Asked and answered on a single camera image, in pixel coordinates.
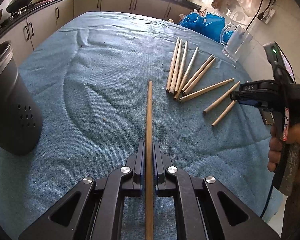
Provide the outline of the person's right hand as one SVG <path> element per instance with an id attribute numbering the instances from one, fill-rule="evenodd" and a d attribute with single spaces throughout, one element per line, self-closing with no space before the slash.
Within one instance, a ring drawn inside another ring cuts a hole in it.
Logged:
<path id="1" fill-rule="evenodd" d="M 281 163 L 282 157 L 289 151 L 292 145 L 300 145 L 300 123 L 288 129 L 287 140 L 281 141 L 277 135 L 277 128 L 273 125 L 270 129 L 271 139 L 269 142 L 268 165 L 270 172 L 275 172 L 277 165 Z M 300 162 L 294 179 L 295 185 L 300 185 Z"/>

